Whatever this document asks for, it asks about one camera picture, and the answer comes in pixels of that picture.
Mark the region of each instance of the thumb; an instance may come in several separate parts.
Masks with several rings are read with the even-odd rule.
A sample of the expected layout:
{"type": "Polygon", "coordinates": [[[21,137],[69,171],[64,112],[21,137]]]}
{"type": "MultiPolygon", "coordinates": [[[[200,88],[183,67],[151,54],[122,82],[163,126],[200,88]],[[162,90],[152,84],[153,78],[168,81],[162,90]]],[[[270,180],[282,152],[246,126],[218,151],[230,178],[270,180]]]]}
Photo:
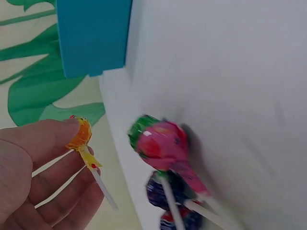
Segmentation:
{"type": "Polygon", "coordinates": [[[58,157],[58,150],[65,149],[65,145],[77,135],[79,129],[77,119],[49,119],[22,127],[2,129],[0,139],[19,146],[33,162],[42,165],[42,162],[58,157]]]}

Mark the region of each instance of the hand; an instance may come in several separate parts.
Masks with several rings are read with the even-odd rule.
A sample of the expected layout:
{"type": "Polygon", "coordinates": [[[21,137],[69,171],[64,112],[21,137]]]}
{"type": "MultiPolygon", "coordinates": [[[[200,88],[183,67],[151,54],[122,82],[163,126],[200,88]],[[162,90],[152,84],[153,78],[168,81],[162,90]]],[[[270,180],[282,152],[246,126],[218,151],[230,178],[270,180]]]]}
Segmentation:
{"type": "Polygon", "coordinates": [[[83,230],[104,198],[78,152],[71,152],[32,177],[32,172],[65,154],[79,122],[45,120],[0,130],[0,230],[83,230]],[[49,198],[75,173],[73,181],[49,198]]]}

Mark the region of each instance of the green leaf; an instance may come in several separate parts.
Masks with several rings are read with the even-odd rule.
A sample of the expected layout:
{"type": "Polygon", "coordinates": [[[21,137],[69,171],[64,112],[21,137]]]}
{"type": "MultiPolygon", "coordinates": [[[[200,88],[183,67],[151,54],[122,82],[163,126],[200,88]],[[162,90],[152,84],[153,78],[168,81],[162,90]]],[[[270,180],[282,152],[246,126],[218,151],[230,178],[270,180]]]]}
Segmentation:
{"type": "Polygon", "coordinates": [[[59,50],[57,25],[52,25],[30,42],[0,50],[0,61],[49,54],[59,50]]]}
{"type": "Polygon", "coordinates": [[[0,26],[14,24],[14,23],[21,23],[21,22],[25,22],[25,21],[28,21],[28,20],[33,20],[33,19],[37,19],[37,18],[41,18],[41,17],[50,16],[50,15],[53,15],[53,14],[57,14],[57,11],[56,10],[49,10],[49,11],[34,13],[34,14],[26,15],[26,16],[17,17],[17,18],[10,18],[10,19],[4,20],[4,21],[0,21],[0,26]]]}
{"type": "Polygon", "coordinates": [[[24,11],[40,2],[49,2],[54,7],[56,5],[56,0],[7,0],[7,2],[15,6],[24,6],[24,11]]]}
{"type": "Polygon", "coordinates": [[[93,126],[105,113],[106,111],[103,103],[91,103],[73,108],[58,108],[51,104],[44,109],[40,120],[64,120],[67,119],[70,115],[76,115],[86,117],[86,119],[88,119],[93,126]]]}
{"type": "Polygon", "coordinates": [[[37,121],[45,108],[77,87],[84,77],[66,79],[56,54],[27,68],[9,89],[8,110],[16,125],[37,121]]]}

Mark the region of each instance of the pink lollipop wrapper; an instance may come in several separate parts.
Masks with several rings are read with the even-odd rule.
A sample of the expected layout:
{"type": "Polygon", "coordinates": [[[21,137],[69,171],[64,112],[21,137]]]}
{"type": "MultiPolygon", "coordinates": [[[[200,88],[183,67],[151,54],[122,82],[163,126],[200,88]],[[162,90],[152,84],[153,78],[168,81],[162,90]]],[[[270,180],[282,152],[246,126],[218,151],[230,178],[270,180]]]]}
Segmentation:
{"type": "Polygon", "coordinates": [[[137,151],[142,159],[157,170],[173,170],[198,194],[209,191],[188,163],[188,142],[185,132],[174,123],[156,123],[141,134],[137,151]]]}

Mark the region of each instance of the candy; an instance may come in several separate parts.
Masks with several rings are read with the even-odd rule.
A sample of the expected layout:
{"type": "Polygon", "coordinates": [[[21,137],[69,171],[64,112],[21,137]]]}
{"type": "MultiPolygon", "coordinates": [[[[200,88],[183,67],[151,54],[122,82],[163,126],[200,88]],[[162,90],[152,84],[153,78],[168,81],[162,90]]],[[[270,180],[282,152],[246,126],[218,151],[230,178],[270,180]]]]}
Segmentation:
{"type": "Polygon", "coordinates": [[[75,138],[66,147],[78,151],[80,153],[86,167],[91,171],[93,177],[95,178],[101,191],[104,193],[109,204],[114,210],[117,210],[118,207],[115,201],[113,200],[111,194],[108,192],[106,186],[100,178],[100,175],[97,172],[98,167],[102,167],[102,165],[95,159],[95,157],[90,153],[87,147],[87,144],[92,137],[91,124],[87,119],[83,117],[76,117],[72,115],[70,116],[70,118],[77,119],[79,121],[80,129],[75,138]]]}
{"type": "MultiPolygon", "coordinates": [[[[199,230],[202,226],[202,217],[197,212],[185,207],[179,207],[186,230],[199,230]]],[[[160,230],[176,230],[176,226],[169,211],[166,211],[160,219],[160,230]]]]}
{"type": "Polygon", "coordinates": [[[147,164],[157,170],[177,172],[194,192],[210,196],[188,163],[188,138],[179,126],[143,115],[128,135],[131,146],[147,164]]]}
{"type": "MultiPolygon", "coordinates": [[[[169,210],[168,202],[162,187],[160,178],[158,177],[158,172],[154,171],[151,175],[147,185],[146,192],[149,202],[164,210],[169,210]]],[[[167,171],[168,180],[170,182],[171,188],[176,202],[184,204],[185,200],[189,199],[187,195],[184,194],[185,184],[178,175],[172,171],[167,171]]]]}

